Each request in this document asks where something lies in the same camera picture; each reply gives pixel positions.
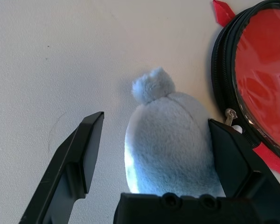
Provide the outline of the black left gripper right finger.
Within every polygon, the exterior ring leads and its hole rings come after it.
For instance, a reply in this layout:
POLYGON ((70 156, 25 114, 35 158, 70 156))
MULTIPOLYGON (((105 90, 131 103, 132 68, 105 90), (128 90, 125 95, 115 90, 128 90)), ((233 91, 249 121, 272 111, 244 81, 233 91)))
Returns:
POLYGON ((225 195, 246 198, 256 205, 280 205, 278 180, 242 134, 213 119, 208 124, 225 195))

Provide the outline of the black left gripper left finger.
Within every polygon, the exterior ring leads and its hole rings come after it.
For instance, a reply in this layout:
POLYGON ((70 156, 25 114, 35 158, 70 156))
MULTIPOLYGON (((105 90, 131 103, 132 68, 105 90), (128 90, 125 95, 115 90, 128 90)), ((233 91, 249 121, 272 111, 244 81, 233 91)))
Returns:
POLYGON ((55 151, 21 224, 66 224, 73 205, 89 193, 101 139, 104 112, 85 117, 55 151))

